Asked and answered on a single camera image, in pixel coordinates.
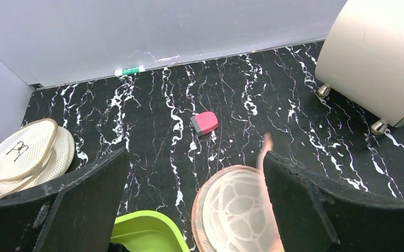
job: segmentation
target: black marble floor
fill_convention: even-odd
[[[119,215],[153,209],[169,216],[194,248],[193,199],[216,171],[254,166],[266,132],[274,151],[356,189],[404,198],[404,127],[369,133],[376,118],[332,92],[316,96],[322,43],[268,50],[35,91],[24,124],[51,117],[76,141],[70,170],[125,146],[130,174]],[[219,128],[196,137],[195,113]]]

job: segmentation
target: green glue stick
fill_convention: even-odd
[[[122,75],[131,75],[137,72],[144,72],[144,71],[145,71],[144,66],[138,66],[136,68],[123,68],[122,70],[116,70],[114,74],[115,76],[122,76]]]

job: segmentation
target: white cap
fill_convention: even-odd
[[[116,70],[116,71],[114,72],[114,75],[115,75],[115,76],[122,76],[122,75],[123,75],[123,74],[122,74],[122,69]]]

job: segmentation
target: lime green bowl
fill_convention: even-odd
[[[176,224],[155,211],[137,211],[115,219],[111,242],[132,252],[189,252]]]

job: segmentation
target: pink eraser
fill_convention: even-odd
[[[190,118],[197,136],[205,135],[217,128],[217,118],[211,111],[207,111]]]

